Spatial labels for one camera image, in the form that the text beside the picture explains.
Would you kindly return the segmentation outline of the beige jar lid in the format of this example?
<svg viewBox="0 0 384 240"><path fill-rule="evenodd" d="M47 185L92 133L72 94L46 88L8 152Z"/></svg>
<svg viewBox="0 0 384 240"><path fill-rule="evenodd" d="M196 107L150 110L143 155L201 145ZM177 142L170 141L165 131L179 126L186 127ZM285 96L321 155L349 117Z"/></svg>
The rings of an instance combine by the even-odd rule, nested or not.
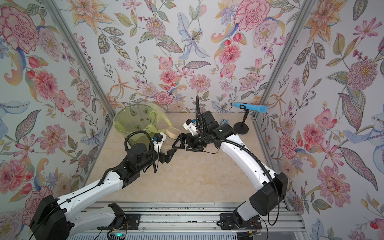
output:
<svg viewBox="0 0 384 240"><path fill-rule="evenodd" d="M165 134L167 135L167 137L176 140L181 134L181 131L174 127L168 127L165 131Z"/></svg>

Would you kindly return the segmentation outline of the clear jar with rice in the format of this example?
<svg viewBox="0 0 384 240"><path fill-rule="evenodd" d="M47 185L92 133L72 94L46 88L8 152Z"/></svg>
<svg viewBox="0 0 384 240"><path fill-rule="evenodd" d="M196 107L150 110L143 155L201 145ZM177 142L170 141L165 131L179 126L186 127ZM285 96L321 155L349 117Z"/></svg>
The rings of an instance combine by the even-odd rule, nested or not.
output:
<svg viewBox="0 0 384 240"><path fill-rule="evenodd" d="M166 155L167 151L163 150L163 146L165 145L165 142L167 140L167 135L164 133L156 133L154 136L154 148L157 154L159 155Z"/></svg>

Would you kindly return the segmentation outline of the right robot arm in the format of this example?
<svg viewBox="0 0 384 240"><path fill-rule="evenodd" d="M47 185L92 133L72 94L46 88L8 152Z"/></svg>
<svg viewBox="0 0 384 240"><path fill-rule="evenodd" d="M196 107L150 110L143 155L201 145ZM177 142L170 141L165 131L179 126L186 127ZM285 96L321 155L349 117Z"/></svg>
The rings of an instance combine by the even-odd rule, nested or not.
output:
<svg viewBox="0 0 384 240"><path fill-rule="evenodd" d="M208 145L213 144L236 162L256 189L248 200L233 211L238 227L243 227L254 217L267 217L274 208L280 208L280 203L286 197L288 177L283 173L277 174L261 162L246 147L240 133L229 124L219 125L210 111L202 113L199 99L195 100L195 118L188 119L183 127L188 133L176 138L173 151L202 153Z"/></svg>

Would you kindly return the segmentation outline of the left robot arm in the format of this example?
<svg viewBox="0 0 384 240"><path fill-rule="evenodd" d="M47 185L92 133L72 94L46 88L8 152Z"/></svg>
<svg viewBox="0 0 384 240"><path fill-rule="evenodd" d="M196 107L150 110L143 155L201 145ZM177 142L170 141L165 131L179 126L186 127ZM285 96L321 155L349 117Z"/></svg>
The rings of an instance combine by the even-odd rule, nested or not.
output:
<svg viewBox="0 0 384 240"><path fill-rule="evenodd" d="M166 153L162 152L165 134L155 134L154 137L145 131L136 131L135 134L144 134L149 143L129 147L127 137L124 142L126 156L117 166L107 169L100 180L67 195L57 198L49 195L42 199L30 223L33 238L66 240L95 228L115 230L127 225L126 213L116 203L108 204L101 210L84 210L103 197L127 187L144 170L153 167L157 171L158 163L169 163L177 151L171 148Z"/></svg>

